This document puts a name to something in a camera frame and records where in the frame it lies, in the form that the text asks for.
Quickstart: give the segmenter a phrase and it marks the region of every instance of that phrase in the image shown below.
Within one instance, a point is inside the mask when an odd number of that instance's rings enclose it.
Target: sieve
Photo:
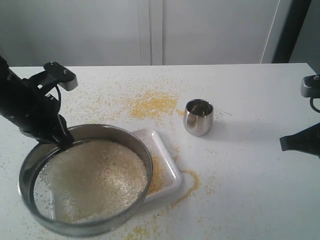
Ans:
[[[146,168],[147,176],[146,186],[137,199],[110,217],[98,215],[77,222],[62,219],[62,216],[72,218],[73,212],[77,209],[72,205],[74,199],[54,192],[49,178],[46,177],[50,160],[61,152],[54,144],[38,144],[27,155],[20,170],[19,193],[35,220],[55,233],[71,237],[90,237],[109,232],[127,221],[144,202],[153,175],[151,154],[136,136],[115,126],[86,124],[71,127],[69,131],[74,137],[74,146],[92,140],[107,140],[121,144],[136,153]]]

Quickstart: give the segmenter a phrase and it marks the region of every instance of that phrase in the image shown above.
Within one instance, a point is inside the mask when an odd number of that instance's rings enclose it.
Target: white tray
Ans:
[[[133,134],[145,144],[152,157],[157,157],[163,179],[162,188],[147,195],[144,202],[149,202],[177,190],[181,185],[182,176],[159,134],[150,128],[134,131]]]

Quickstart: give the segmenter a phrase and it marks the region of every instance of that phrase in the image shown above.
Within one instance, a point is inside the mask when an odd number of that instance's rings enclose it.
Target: white table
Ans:
[[[69,126],[104,123],[160,132],[184,173],[171,196],[145,204],[125,225],[93,239],[320,239],[320,160],[282,152],[279,138],[319,122],[300,95],[307,64],[70,67],[79,86],[62,91]],[[13,67],[30,77],[41,67]],[[145,93],[170,93],[164,113],[134,117]],[[214,128],[189,135],[181,111],[188,100],[213,103]],[[0,118],[0,239],[64,240],[36,223],[17,191],[20,166],[36,141]]]

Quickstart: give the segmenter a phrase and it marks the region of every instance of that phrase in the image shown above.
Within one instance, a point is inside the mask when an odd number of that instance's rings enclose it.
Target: stainless steel cup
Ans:
[[[193,99],[186,104],[183,125],[188,133],[202,136],[211,129],[213,121],[214,107],[210,102],[203,99]]]

